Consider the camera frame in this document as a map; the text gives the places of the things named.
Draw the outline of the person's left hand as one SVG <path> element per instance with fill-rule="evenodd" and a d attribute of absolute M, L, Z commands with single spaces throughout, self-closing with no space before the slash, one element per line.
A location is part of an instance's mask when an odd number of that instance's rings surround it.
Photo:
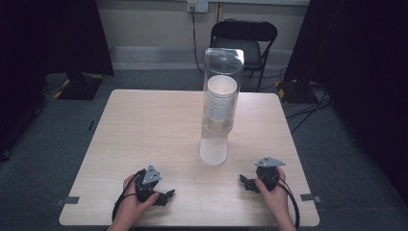
<path fill-rule="evenodd" d="M 130 187 L 125 193 L 126 197 L 122 200 L 117 209 L 113 222 L 133 222 L 135 225 L 141 219 L 146 210 L 155 203 L 159 196 L 159 194 L 155 192 L 145 202 L 139 202 L 136 196 L 135 182 L 133 178 L 137 179 L 137 176 L 130 175 L 123 182 L 123 187 L 126 187 L 128 184 L 130 184 Z"/>

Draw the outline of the grey tape strip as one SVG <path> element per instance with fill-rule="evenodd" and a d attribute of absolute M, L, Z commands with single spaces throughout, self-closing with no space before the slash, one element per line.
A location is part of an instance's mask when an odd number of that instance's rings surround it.
<path fill-rule="evenodd" d="M 58 198 L 55 201 L 55 206 L 63 207 L 65 204 L 77 204 L 79 199 L 79 196 L 66 196 L 65 198 Z"/>
<path fill-rule="evenodd" d="M 305 193 L 300 196 L 302 201 L 314 201 L 315 203 L 321 203 L 322 198 L 318 194 Z"/>

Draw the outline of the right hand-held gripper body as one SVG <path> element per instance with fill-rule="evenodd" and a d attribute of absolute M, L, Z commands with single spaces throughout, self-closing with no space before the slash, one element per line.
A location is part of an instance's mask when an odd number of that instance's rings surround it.
<path fill-rule="evenodd" d="M 269 156 L 266 156 L 255 163 L 255 166 L 257 167 L 256 174 L 269 191 L 272 191 L 276 187 L 280 179 L 280 173 L 277 168 L 284 166 L 285 164 L 285 162 Z"/>

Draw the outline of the black curtain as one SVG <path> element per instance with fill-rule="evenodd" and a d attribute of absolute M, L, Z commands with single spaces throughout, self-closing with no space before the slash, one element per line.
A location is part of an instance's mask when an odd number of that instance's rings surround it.
<path fill-rule="evenodd" d="M 114 74 L 96 0 L 0 0 L 0 162 L 67 72 Z"/>
<path fill-rule="evenodd" d="M 328 87 L 408 206 L 408 0 L 310 0 L 285 78 Z"/>

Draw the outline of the person's right hand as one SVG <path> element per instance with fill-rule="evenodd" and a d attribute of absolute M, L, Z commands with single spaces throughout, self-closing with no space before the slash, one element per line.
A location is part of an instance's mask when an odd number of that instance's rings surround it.
<path fill-rule="evenodd" d="M 279 186 L 269 191 L 259 177 L 255 179 L 255 184 L 276 223 L 280 224 L 284 220 L 291 220 L 288 208 L 288 194 Z"/>

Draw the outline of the white paper cup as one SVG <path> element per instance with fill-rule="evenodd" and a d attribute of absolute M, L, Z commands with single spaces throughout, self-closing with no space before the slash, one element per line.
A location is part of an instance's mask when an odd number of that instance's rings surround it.
<path fill-rule="evenodd" d="M 200 158 L 211 166 L 221 165 L 227 158 L 228 135 L 217 134 L 207 130 L 201 130 Z"/>

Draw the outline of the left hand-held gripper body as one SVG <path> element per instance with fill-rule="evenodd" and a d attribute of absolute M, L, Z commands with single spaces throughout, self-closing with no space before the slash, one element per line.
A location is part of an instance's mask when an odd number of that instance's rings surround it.
<path fill-rule="evenodd" d="M 161 173 L 152 165 L 137 173 L 136 192 L 139 202 L 145 202 L 155 193 L 154 188 L 162 179 Z"/>

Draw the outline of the clear plastic cup dispenser tube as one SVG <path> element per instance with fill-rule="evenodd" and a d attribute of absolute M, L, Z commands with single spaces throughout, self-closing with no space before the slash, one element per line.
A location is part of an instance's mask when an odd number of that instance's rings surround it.
<path fill-rule="evenodd" d="M 241 89 L 243 61 L 243 51 L 241 49 L 208 48 L 206 50 L 202 124 L 207 130 L 213 133 L 228 133 L 233 127 L 235 111 Z M 232 116 L 229 120 L 223 122 L 212 121 L 206 115 L 208 89 L 207 82 L 215 75 L 226 75 L 232 77 L 238 84 Z"/>

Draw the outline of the black folding chair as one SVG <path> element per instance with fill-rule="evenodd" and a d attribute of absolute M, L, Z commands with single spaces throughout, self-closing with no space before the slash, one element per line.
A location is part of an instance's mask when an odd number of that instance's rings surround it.
<path fill-rule="evenodd" d="M 213 26 L 211 48 L 241 49 L 244 55 L 243 69 L 250 76 L 259 72 L 256 91 L 261 88 L 270 47 L 278 36 L 276 27 L 266 21 L 225 19 Z"/>

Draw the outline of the white wall socket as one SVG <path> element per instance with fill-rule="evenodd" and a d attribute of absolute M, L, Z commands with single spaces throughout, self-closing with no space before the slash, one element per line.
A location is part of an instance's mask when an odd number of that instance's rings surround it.
<path fill-rule="evenodd" d="M 207 0 L 188 0 L 187 11 L 189 13 L 207 13 L 209 2 Z"/>

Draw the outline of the black stand base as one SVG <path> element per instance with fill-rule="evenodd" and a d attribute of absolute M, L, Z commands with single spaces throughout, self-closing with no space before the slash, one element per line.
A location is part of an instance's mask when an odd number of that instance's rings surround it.
<path fill-rule="evenodd" d="M 278 96 L 285 103 L 317 104 L 318 100 L 309 85 L 303 85 L 297 80 L 278 81 L 276 84 Z"/>
<path fill-rule="evenodd" d="M 61 100 L 92 100 L 104 78 L 82 72 L 67 72 L 67 80 L 55 94 Z"/>

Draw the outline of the stack of white paper cups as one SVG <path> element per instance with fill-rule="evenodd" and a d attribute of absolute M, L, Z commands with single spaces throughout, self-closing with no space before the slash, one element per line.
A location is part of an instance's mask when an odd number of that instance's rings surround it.
<path fill-rule="evenodd" d="M 207 82 L 207 117 L 216 122 L 231 118 L 238 88 L 237 82 L 226 75 L 215 75 Z"/>

